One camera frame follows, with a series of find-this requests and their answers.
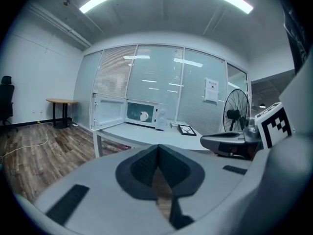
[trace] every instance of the standing fan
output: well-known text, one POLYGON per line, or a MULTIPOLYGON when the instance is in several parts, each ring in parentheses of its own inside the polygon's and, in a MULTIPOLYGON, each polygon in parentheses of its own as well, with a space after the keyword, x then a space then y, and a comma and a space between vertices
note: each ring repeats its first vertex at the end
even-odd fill
POLYGON ((224 107, 225 131, 243 131, 248 117, 250 108, 246 94, 239 89, 233 90, 224 107))

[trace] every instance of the white table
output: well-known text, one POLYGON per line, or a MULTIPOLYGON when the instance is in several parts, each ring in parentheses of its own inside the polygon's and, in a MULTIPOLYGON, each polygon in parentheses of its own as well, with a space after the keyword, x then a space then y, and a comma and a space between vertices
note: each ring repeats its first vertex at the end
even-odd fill
POLYGON ((196 136, 182 135, 178 129, 172 128, 168 122, 164 131, 136 124, 122 123, 113 127, 93 132, 93 144, 96 158, 102 156, 101 137, 111 141, 137 148, 151 144, 169 144, 182 149, 211 153, 200 143, 202 135, 196 132, 196 136))

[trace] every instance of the black rubber pad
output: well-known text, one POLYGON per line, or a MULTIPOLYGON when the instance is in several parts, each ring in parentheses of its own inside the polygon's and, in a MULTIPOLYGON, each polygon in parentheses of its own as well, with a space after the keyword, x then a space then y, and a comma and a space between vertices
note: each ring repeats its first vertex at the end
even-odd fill
POLYGON ((231 165, 225 165, 223 167, 223 169, 231 171, 231 172, 235 172, 235 173, 238 173, 238 174, 241 174, 241 175, 245 175, 245 173, 247 171, 246 169, 242 169, 242 168, 231 166, 231 165))
POLYGON ((79 203, 83 200, 89 188, 81 185, 74 185, 46 215, 59 225, 64 225, 73 214, 79 203))

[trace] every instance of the black office chair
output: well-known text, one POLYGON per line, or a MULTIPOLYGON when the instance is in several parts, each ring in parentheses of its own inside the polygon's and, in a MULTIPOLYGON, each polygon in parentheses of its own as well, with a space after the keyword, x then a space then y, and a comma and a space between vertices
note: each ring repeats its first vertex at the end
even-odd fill
POLYGON ((4 76, 2 78, 0 84, 0 120, 2 120, 2 124, 6 130, 6 136, 9 138, 8 135, 8 126, 5 124, 8 121, 9 117, 13 116, 13 107, 12 107, 12 96, 14 91, 14 85, 12 85, 11 77, 4 76))

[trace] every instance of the electrical cable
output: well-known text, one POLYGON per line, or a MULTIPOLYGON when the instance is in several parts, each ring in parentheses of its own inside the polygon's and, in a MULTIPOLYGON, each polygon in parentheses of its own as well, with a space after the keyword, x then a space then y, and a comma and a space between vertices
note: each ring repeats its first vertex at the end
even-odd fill
POLYGON ((0 164, 2 163, 2 160, 3 160, 3 158, 4 158, 5 156, 11 154, 11 153, 14 152, 14 151, 17 151, 17 150, 20 150, 20 149, 23 149, 23 148, 38 147, 38 146, 41 146, 41 145, 44 145, 44 144, 48 143, 48 141, 49 141, 49 136, 48 136, 47 132, 48 132, 48 130, 51 129, 52 127, 53 127, 53 125, 52 125, 51 127, 49 127, 49 128, 45 131, 45 136, 47 137, 46 142, 44 142, 44 143, 42 143, 42 144, 37 144, 37 145, 23 146, 23 147, 21 147, 21 148, 18 148, 18 149, 15 149, 15 150, 13 150, 13 151, 10 151, 10 152, 8 152, 8 153, 6 153, 6 154, 4 154, 3 156, 0 157, 0 159, 1 159, 1 160, 0 160, 0 164))

